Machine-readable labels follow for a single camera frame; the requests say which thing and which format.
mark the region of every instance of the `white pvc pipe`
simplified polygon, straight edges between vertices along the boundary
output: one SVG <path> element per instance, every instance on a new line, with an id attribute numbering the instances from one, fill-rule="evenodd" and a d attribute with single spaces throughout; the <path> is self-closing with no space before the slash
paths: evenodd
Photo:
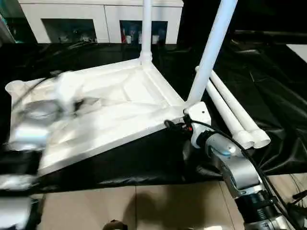
<path id="1" fill-rule="evenodd" d="M 254 145 L 253 137 L 242 127 L 210 80 L 208 80 L 207 92 L 233 135 L 233 139 L 242 145 L 244 149 L 251 148 Z"/>
<path id="2" fill-rule="evenodd" d="M 143 1 L 143 22 L 142 22 L 142 50 L 141 62 L 151 61 L 151 40 L 152 38 L 152 0 Z"/>
<path id="3" fill-rule="evenodd" d="M 201 100 L 207 82 L 222 46 L 226 31 L 236 8 L 237 0 L 221 0 L 219 9 L 202 54 L 199 71 L 196 73 L 188 101 L 192 103 Z"/>
<path id="4" fill-rule="evenodd" d="M 248 131 L 254 139 L 254 148 L 259 149 L 268 145 L 271 141 L 269 136 L 258 127 L 254 120 L 249 116 L 242 105 L 237 101 L 234 95 L 229 91 L 229 89 L 224 85 L 217 74 L 212 71 L 211 81 L 216 86 L 217 90 L 230 107 L 231 111 L 235 114 L 243 128 Z"/>

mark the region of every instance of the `black cable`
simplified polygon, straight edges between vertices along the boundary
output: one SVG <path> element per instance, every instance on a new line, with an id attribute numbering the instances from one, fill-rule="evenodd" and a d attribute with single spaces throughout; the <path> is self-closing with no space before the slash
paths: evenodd
<path id="1" fill-rule="evenodd" d="M 250 157 L 250 155 L 247 153 L 247 151 L 236 140 L 234 140 L 232 137 L 228 136 L 226 133 L 224 133 L 224 132 L 222 132 L 220 130 L 217 130 L 216 128 L 214 128 L 211 125 L 208 125 L 208 124 L 206 124 L 204 122 L 194 121 L 194 120 L 190 120 L 190 122 L 206 126 L 206 127 L 210 128 L 210 129 L 212 129 L 214 132 L 216 132 L 216 133 L 222 135 L 223 137 L 229 139 L 230 141 L 234 142 L 241 149 L 242 155 L 244 157 L 246 157 L 253 164 L 253 166 L 255 167 L 255 169 L 256 169 L 257 173 L 259 174 L 260 178 L 262 179 L 263 185 L 264 185 L 265 189 L 267 190 L 267 192 L 269 193 L 269 195 L 273 197 L 272 191 L 270 189 L 270 187 L 271 187 L 272 190 L 274 191 L 274 193 L 276 194 L 276 196 L 278 197 L 278 199 L 280 200 L 281 204 L 283 205 L 284 209 L 287 210 L 286 209 L 286 203 L 281 198 L 280 194 L 277 192 L 276 188 L 271 183 L 271 181 L 269 180 L 268 176 L 265 175 L 263 170 L 256 164 L 256 162 Z M 275 203 L 275 206 L 281 212 L 281 214 L 283 214 L 283 216 L 292 224 L 292 226 L 296 230 L 300 230 L 301 229 L 299 227 L 299 225 L 285 212 L 285 210 L 278 203 Z"/>
<path id="2" fill-rule="evenodd" d="M 42 80 L 40 80 L 39 82 L 35 83 L 34 85 L 32 85 L 23 95 L 21 95 L 17 101 L 12 105 L 12 111 L 20 104 L 20 102 L 34 89 L 36 88 L 38 85 L 40 85 L 41 83 L 43 83 L 44 81 L 48 80 L 49 78 L 43 78 Z"/>
<path id="3" fill-rule="evenodd" d="M 293 182 L 295 183 L 296 185 L 296 188 L 297 188 L 297 193 L 299 194 L 301 192 L 301 189 L 299 188 L 297 182 L 296 182 L 296 179 L 294 178 L 294 176 L 292 174 L 290 174 Z M 303 199 L 301 199 L 301 206 L 304 207 L 304 203 L 303 203 Z"/>

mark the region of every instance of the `floor tile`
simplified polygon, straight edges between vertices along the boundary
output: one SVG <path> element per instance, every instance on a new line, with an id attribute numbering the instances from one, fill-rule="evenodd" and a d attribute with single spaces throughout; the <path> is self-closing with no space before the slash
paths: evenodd
<path id="1" fill-rule="evenodd" d="M 135 230 L 135 187 L 48 194 L 40 230 L 101 230 L 113 219 Z"/>
<path id="2" fill-rule="evenodd" d="M 227 208 L 230 213 L 231 220 L 234 224 L 235 230 L 244 230 L 244 225 L 243 225 L 244 220 L 236 206 L 235 200 L 230 195 L 226 183 L 224 181 L 221 181 L 220 186 L 226 201 Z"/>
<path id="3" fill-rule="evenodd" d="M 178 230 L 233 224 L 219 182 L 138 186 L 138 230 Z"/>

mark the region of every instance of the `black plastic sheet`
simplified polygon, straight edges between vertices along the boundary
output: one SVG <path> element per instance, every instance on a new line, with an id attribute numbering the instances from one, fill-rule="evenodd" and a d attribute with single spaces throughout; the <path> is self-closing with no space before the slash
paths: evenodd
<path id="1" fill-rule="evenodd" d="M 202 46 L 153 47 L 153 63 L 187 99 Z M 0 48 L 1 141 L 7 140 L 10 96 L 4 86 L 29 81 L 53 70 L 78 70 L 129 60 L 140 47 L 103 44 L 4 45 Z M 307 64 L 284 45 L 240 45 L 224 42 L 214 67 L 229 90 L 272 139 L 262 149 L 249 150 L 267 174 L 307 172 Z M 228 132 L 207 93 L 212 124 Z M 204 152 L 183 161 L 186 137 L 162 130 L 41 178 L 39 192 L 96 187 L 180 184 L 221 179 Z"/>

